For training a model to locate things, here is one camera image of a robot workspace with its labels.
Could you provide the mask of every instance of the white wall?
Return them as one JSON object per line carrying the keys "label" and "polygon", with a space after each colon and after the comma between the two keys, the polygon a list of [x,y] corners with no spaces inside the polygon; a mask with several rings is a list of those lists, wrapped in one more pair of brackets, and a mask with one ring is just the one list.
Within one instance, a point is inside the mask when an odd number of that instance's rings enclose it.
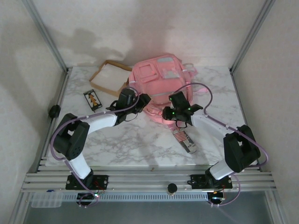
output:
{"label": "white wall", "polygon": [[230,66],[264,0],[34,0],[68,66],[164,52]]}
{"label": "white wall", "polygon": [[0,223],[6,224],[49,124],[62,71],[20,0],[0,1]]}
{"label": "white wall", "polygon": [[299,1],[277,0],[235,80],[249,125],[270,155],[268,170],[298,223]]}

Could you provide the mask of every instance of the cable wire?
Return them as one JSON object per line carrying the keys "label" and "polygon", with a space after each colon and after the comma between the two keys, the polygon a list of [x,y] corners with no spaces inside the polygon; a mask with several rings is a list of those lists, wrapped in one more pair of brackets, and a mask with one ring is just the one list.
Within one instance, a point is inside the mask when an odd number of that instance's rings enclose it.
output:
{"label": "cable wire", "polygon": [[240,181],[239,181],[239,179],[238,179],[238,177],[237,177],[236,175],[232,174],[232,176],[233,176],[233,177],[236,179],[236,181],[238,182],[238,186],[239,186],[238,193],[237,193],[237,195],[236,195],[231,201],[229,201],[229,202],[227,202],[227,203],[224,203],[224,204],[220,204],[219,206],[224,206],[224,205],[227,205],[227,204],[231,204],[231,203],[234,202],[234,201],[238,198],[238,196],[240,195],[240,192],[241,192],[241,183],[240,183]]}
{"label": "cable wire", "polygon": [[266,157],[264,162],[262,162],[261,164],[257,164],[257,165],[251,165],[249,167],[252,167],[252,168],[259,167],[260,168],[261,166],[265,165],[269,161],[269,156],[268,156],[268,153],[266,152],[266,150],[260,144],[258,144],[256,141],[252,140],[250,137],[248,137],[247,135],[243,134],[242,132],[238,131],[237,129],[235,129],[233,127],[230,127],[230,126],[224,124],[223,122],[221,122],[221,121],[219,121],[219,120],[217,120],[217,119],[215,119],[215,118],[213,118],[213,117],[211,117],[210,115],[207,114],[206,109],[211,105],[212,100],[213,100],[213,93],[212,93],[211,89],[207,85],[205,85],[203,83],[189,83],[189,84],[183,85],[181,88],[177,89],[174,93],[176,93],[176,92],[180,91],[181,89],[183,89],[183,88],[185,88],[187,86],[190,86],[190,85],[202,85],[202,86],[206,87],[206,89],[209,91],[211,98],[210,98],[210,101],[208,102],[208,104],[204,107],[204,114],[210,120],[218,123],[221,126],[228,127],[229,130],[236,132],[238,135],[242,136],[243,138],[245,138],[246,140],[248,140],[249,142],[251,142],[252,144],[254,144],[256,147],[258,147],[264,153],[264,155]]}
{"label": "cable wire", "polygon": [[[95,198],[96,198],[96,202],[93,203],[93,204],[90,204],[90,205],[86,205],[85,207],[92,207],[92,206],[95,206],[98,202],[99,202],[99,195],[95,195],[95,193],[93,193],[88,187],[86,187],[81,179],[78,177],[78,175],[76,174],[76,172],[74,172],[73,168],[71,167],[69,161],[65,158],[65,157],[62,157],[62,158],[59,158],[58,156],[55,155],[55,151],[54,151],[54,140],[55,138],[57,137],[58,133],[65,127],[67,126],[68,124],[70,123],[73,123],[75,121],[78,121],[78,120],[85,120],[85,119],[91,119],[91,118],[95,118],[97,116],[101,116],[101,115],[104,115],[104,114],[114,114],[114,113],[117,113],[117,112],[122,112],[122,111],[126,111],[126,110],[129,110],[131,108],[133,108],[134,106],[136,106],[136,104],[138,103],[138,100],[139,100],[139,93],[138,91],[133,88],[133,87],[127,87],[128,89],[132,89],[134,90],[134,92],[137,94],[137,99],[136,101],[129,107],[127,108],[124,108],[124,109],[120,109],[120,110],[115,110],[115,111],[107,111],[107,112],[99,112],[99,113],[96,113],[96,114],[91,114],[91,115],[87,115],[87,116],[83,116],[83,117],[79,117],[79,118],[75,118],[75,119],[72,119],[72,120],[69,120],[67,122],[65,122],[64,124],[62,124],[59,128],[57,128],[57,130],[54,132],[54,134],[52,135],[52,138],[51,138],[51,141],[50,141],[50,151],[51,151],[51,154],[52,156],[54,157],[54,159],[58,160],[58,161],[64,161],[66,166],[70,169],[71,173],[75,176],[75,178],[77,179],[77,181],[80,183],[80,185],[86,190],[88,191],[90,194],[92,194]],[[83,197],[87,196],[89,193],[83,195],[80,200],[79,200],[79,206],[81,206],[81,201],[83,200]]]}

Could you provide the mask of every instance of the glass panel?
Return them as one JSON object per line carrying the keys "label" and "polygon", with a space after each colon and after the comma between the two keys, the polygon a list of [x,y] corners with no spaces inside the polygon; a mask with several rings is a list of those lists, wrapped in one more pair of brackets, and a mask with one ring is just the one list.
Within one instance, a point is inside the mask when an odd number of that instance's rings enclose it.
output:
{"label": "glass panel", "polygon": [[[235,193],[227,193],[228,200]],[[111,202],[79,208],[75,202],[60,208],[29,208],[26,224],[271,224],[264,192],[242,192],[230,205],[220,208],[207,202]]]}

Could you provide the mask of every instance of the metal rail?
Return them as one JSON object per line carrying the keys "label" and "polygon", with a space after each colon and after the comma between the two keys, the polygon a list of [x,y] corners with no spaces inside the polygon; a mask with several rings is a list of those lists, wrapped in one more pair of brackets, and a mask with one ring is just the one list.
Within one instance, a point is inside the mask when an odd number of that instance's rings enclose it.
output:
{"label": "metal rail", "polygon": [[[67,86],[68,81],[69,81],[70,74],[71,74],[71,69],[69,69],[66,72],[66,74],[65,74],[65,76],[63,78],[63,83],[62,83],[61,89],[59,91],[59,95],[58,95],[58,98],[57,98],[57,101],[56,101],[56,105],[61,105],[62,102],[63,102],[64,94],[65,94],[66,86]],[[35,172],[37,172],[38,167],[39,167],[42,159],[47,155],[50,138],[51,138],[52,133],[55,130],[56,122],[57,122],[57,118],[53,118],[51,120],[51,122],[49,124],[49,127],[48,127],[48,130],[47,130],[47,134],[45,136],[45,140],[44,140],[43,146],[42,146],[42,148],[39,148],[37,150],[36,157],[35,157],[32,165],[31,165],[31,168],[28,171],[29,173],[35,173]]]}
{"label": "metal rail", "polygon": [[43,39],[45,40],[46,44],[48,45],[49,49],[51,50],[53,56],[59,63],[59,66],[64,72],[67,72],[67,67],[64,63],[64,60],[62,59],[52,37],[50,36],[49,32],[47,31],[47,28],[45,27],[34,3],[31,0],[22,0],[24,6],[26,7],[27,11],[29,12],[31,18],[33,19],[33,22],[35,23],[37,29],[41,33]]}
{"label": "metal rail", "polygon": [[251,46],[255,36],[257,35],[259,29],[261,28],[263,22],[265,21],[270,9],[272,8],[275,0],[266,0],[261,11],[259,12],[255,22],[253,23],[253,26],[251,27],[249,33],[247,34],[245,41],[243,45],[241,46],[241,49],[239,53],[237,54],[236,59],[233,62],[233,65],[230,68],[231,74],[234,74],[235,71],[238,69],[241,61],[245,57],[249,47]]}
{"label": "metal rail", "polygon": [[[209,166],[113,166],[92,167],[95,175],[108,175],[107,192],[164,192],[169,183],[178,187],[178,192],[211,191],[210,189],[192,190],[187,184],[190,175],[204,174]],[[66,166],[39,166],[36,174],[27,174],[22,185],[22,192],[55,190],[62,192],[82,192],[65,190],[67,176],[70,172]],[[236,174],[242,191],[275,190],[271,172],[246,169]],[[238,183],[232,177],[233,189],[238,190]]]}

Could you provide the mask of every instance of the white paper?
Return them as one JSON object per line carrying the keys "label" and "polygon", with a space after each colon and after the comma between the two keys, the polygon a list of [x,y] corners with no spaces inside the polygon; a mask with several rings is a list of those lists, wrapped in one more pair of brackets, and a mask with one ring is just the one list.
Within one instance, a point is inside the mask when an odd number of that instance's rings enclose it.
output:
{"label": "white paper", "polygon": [[111,64],[106,64],[92,82],[104,88],[118,91],[127,81],[130,73],[130,71],[126,71]]}

